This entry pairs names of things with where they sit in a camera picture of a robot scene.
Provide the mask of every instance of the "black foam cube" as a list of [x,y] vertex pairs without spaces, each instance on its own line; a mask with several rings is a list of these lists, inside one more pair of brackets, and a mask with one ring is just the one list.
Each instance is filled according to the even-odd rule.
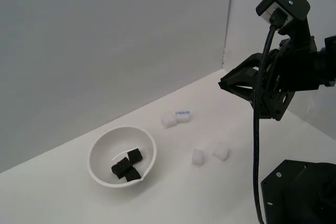
[[130,169],[126,174],[125,174],[125,178],[127,180],[127,182],[132,181],[132,180],[136,180],[136,179],[140,179],[141,175],[138,173],[137,169],[135,169],[134,167],[132,169]]
[[130,162],[134,165],[137,162],[142,161],[143,157],[141,155],[141,152],[138,148],[131,150],[127,152],[128,158],[130,159]]
[[132,168],[132,163],[126,157],[111,167],[112,172],[116,174],[119,179],[124,177],[125,174]]

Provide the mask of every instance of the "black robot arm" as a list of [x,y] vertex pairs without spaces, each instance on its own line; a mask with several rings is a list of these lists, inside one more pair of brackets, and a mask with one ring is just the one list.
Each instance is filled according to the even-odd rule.
[[[279,121],[296,91],[335,85],[336,36],[326,38],[326,47],[317,51],[307,21],[308,2],[263,0],[257,7],[257,14],[267,19],[277,8],[288,15],[288,22],[278,33],[289,38],[281,41],[279,49],[272,50],[267,58],[259,117]],[[261,53],[248,57],[221,78],[220,88],[249,101],[253,107],[260,59]]]

